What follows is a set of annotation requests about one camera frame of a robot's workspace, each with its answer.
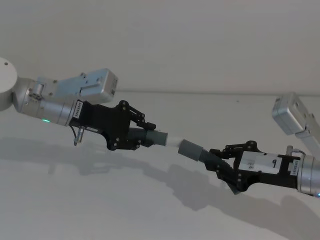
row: white tube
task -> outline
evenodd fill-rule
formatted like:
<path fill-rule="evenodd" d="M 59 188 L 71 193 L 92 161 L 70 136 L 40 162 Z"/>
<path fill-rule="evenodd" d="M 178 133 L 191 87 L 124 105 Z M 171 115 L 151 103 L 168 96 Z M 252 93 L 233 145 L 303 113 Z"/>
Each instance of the white tube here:
<path fill-rule="evenodd" d="M 181 142 L 183 141 L 183 138 L 176 137 L 176 136 L 169 136 L 166 138 L 166 147 L 175 147 L 179 148 L 181 145 Z"/>

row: printed number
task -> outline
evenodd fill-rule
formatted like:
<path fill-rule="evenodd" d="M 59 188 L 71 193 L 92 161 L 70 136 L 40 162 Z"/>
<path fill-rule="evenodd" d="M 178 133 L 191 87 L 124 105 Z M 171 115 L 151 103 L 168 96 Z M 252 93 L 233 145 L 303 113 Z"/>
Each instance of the printed number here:
<path fill-rule="evenodd" d="M 277 163 L 277 159 L 273 160 L 272 163 L 274 164 L 273 168 L 275 168 L 276 167 L 276 163 Z"/>

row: robotic arm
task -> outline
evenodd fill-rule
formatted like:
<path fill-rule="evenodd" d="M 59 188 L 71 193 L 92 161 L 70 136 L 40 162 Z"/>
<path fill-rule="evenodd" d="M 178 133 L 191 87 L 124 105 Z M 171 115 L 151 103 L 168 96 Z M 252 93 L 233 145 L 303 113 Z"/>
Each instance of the robotic arm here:
<path fill-rule="evenodd" d="M 320 154 L 320 127 L 294 93 L 276 99 L 272 116 L 286 134 L 295 134 L 314 156 L 303 152 L 292 156 L 292 152 L 298 152 L 292 146 L 285 155 L 261 152 L 255 141 L 206 151 L 185 139 L 155 131 L 156 125 L 146 122 L 145 114 L 125 100 L 113 108 L 100 105 L 113 99 L 118 83 L 106 68 L 59 81 L 44 77 L 33 80 L 18 77 L 14 66 L 0 58 L 0 81 L 0 111 L 13 104 L 19 113 L 70 126 L 74 145 L 81 143 L 84 131 L 91 131 L 101 134 L 111 151 L 136 150 L 140 145 L 177 147 L 179 154 L 216 172 L 234 194 L 264 183 L 320 197 L 320 161 L 314 157 Z M 139 128 L 130 128 L 131 121 Z M 230 158 L 234 158 L 233 167 L 225 161 Z"/>

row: white cylindrical base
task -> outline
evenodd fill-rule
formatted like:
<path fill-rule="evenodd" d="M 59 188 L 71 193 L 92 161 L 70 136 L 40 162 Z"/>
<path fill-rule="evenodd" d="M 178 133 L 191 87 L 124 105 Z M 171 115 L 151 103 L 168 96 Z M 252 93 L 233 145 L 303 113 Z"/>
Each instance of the white cylindrical base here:
<path fill-rule="evenodd" d="M 18 80 L 15 67 L 0 57 L 0 111 L 6 110 L 13 103 L 13 87 Z"/>

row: white label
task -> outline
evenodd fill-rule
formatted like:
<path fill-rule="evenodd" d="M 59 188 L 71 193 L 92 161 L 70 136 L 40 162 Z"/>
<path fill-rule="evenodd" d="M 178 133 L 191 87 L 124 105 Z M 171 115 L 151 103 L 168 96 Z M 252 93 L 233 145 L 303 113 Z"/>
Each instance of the white label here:
<path fill-rule="evenodd" d="M 290 175 L 292 176 L 297 176 L 298 175 L 298 171 L 299 171 L 299 160 L 293 160 L 293 164 L 292 164 L 292 170 Z"/>
<path fill-rule="evenodd" d="M 76 106 L 75 106 L 74 113 L 73 113 L 73 117 L 74 118 L 76 118 L 76 119 L 79 118 L 83 104 L 84 103 L 82 101 L 77 101 L 76 102 Z"/>
<path fill-rule="evenodd" d="M 87 130 L 92 131 L 92 132 L 98 132 L 98 129 L 94 129 L 92 127 L 87 126 L 86 127 Z"/>
<path fill-rule="evenodd" d="M 263 152 L 244 151 L 239 165 L 239 170 L 278 174 L 282 158 L 276 154 Z"/>

